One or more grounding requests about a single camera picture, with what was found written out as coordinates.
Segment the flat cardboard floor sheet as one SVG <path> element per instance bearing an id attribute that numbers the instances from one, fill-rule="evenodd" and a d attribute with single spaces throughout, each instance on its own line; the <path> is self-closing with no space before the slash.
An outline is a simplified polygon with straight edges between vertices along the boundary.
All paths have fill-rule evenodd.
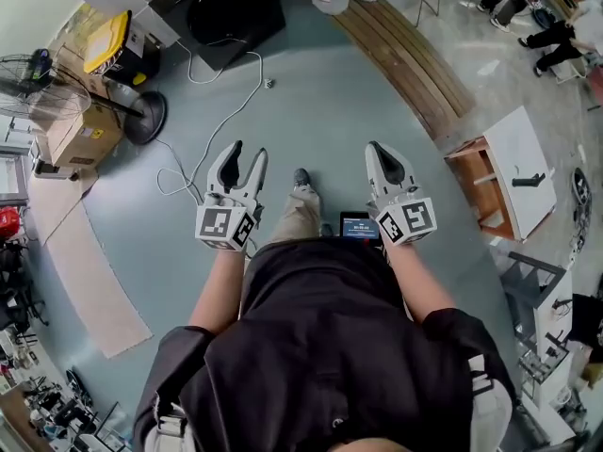
<path id="1" fill-rule="evenodd" d="M 29 211 L 67 296 L 104 356 L 112 359 L 153 337 L 106 259 L 83 203 L 98 180 L 85 169 L 76 181 L 31 176 Z"/>

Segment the person's black shirt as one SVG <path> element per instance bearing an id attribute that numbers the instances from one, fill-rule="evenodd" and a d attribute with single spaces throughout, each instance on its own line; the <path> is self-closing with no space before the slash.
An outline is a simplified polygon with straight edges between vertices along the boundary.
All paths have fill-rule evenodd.
<path id="1" fill-rule="evenodd" d="M 134 452 L 497 452 L 515 391 L 459 308 L 414 321 L 385 252 L 291 240 L 245 259 L 237 320 L 160 342 Z"/>

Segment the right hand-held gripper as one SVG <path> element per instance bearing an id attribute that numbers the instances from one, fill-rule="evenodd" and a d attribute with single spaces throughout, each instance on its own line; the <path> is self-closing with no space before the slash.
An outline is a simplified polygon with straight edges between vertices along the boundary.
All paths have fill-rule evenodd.
<path id="1" fill-rule="evenodd" d="M 383 242 L 407 245 L 437 230 L 432 199 L 418 186 L 411 163 L 388 145 L 370 141 L 365 148 L 367 178 L 374 196 L 369 216 L 380 228 Z"/>

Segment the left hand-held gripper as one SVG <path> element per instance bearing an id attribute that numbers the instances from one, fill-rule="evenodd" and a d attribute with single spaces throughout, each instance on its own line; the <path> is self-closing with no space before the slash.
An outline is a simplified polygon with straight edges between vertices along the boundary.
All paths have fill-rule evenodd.
<path id="1" fill-rule="evenodd" d="M 238 186 L 242 146 L 236 140 L 214 161 L 207 174 L 204 203 L 197 208 L 195 237 L 215 250 L 244 251 L 263 211 L 257 195 L 263 188 L 269 155 L 261 148 Z"/>

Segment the black standing fan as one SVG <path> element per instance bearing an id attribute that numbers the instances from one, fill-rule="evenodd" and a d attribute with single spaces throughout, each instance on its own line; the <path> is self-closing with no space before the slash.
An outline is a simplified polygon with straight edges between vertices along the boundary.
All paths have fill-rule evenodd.
<path id="1" fill-rule="evenodd" d="M 0 56 L 0 115 L 30 121 L 68 121 L 93 105 L 123 114 L 127 139 L 144 145 L 159 134 L 167 103 L 157 91 L 139 94 L 121 105 L 86 87 L 75 71 L 52 58 L 47 49 L 30 55 Z"/>

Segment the black office chair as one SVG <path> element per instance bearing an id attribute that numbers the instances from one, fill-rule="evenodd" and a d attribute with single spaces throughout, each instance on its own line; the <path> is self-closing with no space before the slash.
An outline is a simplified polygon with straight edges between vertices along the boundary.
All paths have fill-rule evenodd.
<path id="1" fill-rule="evenodd" d="M 0 331 L 11 331 L 17 342 L 31 343 L 28 331 L 33 320 L 43 326 L 49 322 L 41 315 L 42 299 L 35 299 L 33 282 L 25 275 L 23 250 L 18 241 L 0 240 Z"/>

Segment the black spoked wheel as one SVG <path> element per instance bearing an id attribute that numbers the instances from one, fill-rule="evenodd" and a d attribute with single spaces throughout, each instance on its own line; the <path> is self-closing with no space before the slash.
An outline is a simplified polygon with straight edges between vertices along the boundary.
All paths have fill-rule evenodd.
<path id="1" fill-rule="evenodd" d="M 592 215 L 592 192 L 581 168 L 574 168 L 571 177 L 572 194 L 575 201 L 573 220 L 577 229 L 576 253 L 584 247 Z"/>

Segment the black washing machine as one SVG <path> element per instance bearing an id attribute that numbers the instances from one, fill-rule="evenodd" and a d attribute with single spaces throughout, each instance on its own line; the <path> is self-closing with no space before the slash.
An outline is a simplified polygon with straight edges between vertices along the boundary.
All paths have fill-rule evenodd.
<path id="1" fill-rule="evenodd" d="M 145 0 L 179 40 L 220 71 L 285 28 L 281 0 Z"/>

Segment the printed cardboard box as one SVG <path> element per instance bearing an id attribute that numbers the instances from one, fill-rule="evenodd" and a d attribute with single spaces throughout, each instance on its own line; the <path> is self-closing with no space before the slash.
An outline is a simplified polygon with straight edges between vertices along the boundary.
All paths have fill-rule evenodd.
<path id="1" fill-rule="evenodd" d="M 122 136 L 116 113 L 99 105 L 75 118 L 55 121 L 46 132 L 52 163 L 79 169 L 95 169 Z"/>

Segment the small black screen device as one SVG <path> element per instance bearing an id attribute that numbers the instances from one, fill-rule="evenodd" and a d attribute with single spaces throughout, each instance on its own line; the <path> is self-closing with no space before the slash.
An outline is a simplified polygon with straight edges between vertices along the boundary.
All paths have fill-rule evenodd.
<path id="1" fill-rule="evenodd" d="M 363 241 L 381 239 L 378 224 L 368 212 L 344 211 L 339 216 L 339 232 L 342 237 Z"/>

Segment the black bin with yellow lid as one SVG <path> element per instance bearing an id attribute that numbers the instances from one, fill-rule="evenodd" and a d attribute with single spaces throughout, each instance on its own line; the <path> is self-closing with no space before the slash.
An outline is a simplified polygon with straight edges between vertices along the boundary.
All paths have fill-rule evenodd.
<path id="1" fill-rule="evenodd" d="M 159 67 L 159 47 L 133 22 L 131 10 L 108 20 L 87 39 L 87 74 L 135 87 L 155 77 Z"/>

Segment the white shelving rack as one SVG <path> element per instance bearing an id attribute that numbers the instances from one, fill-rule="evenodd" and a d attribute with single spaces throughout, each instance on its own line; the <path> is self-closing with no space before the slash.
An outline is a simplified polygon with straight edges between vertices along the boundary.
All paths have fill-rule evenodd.
<path id="1" fill-rule="evenodd" d="M 590 439 L 582 394 L 603 378 L 603 302 L 573 290 L 569 269 L 512 251 L 500 280 L 518 353 L 518 410 L 539 449 L 572 452 Z"/>

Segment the person's right forearm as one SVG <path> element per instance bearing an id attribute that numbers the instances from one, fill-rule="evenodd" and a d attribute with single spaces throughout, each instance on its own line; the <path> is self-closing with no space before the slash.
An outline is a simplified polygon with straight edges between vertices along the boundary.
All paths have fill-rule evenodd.
<path id="1" fill-rule="evenodd" d="M 414 321 L 422 323 L 432 312 L 456 307 L 411 245 L 395 246 L 386 242 L 385 250 Z"/>

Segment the person's left forearm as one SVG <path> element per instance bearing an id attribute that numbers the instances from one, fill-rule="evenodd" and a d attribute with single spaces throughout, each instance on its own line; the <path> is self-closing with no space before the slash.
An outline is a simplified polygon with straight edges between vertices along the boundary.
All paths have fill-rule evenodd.
<path id="1" fill-rule="evenodd" d="M 245 254 L 219 250 L 188 321 L 218 335 L 238 317 L 245 271 Z"/>

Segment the brown wooden plank platform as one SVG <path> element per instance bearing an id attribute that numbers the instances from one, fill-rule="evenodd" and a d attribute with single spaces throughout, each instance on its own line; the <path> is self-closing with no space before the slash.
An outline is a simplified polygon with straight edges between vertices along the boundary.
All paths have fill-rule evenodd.
<path id="1" fill-rule="evenodd" d="M 448 63 L 386 0 L 350 0 L 334 20 L 410 106 L 432 140 L 448 136 L 475 106 Z"/>

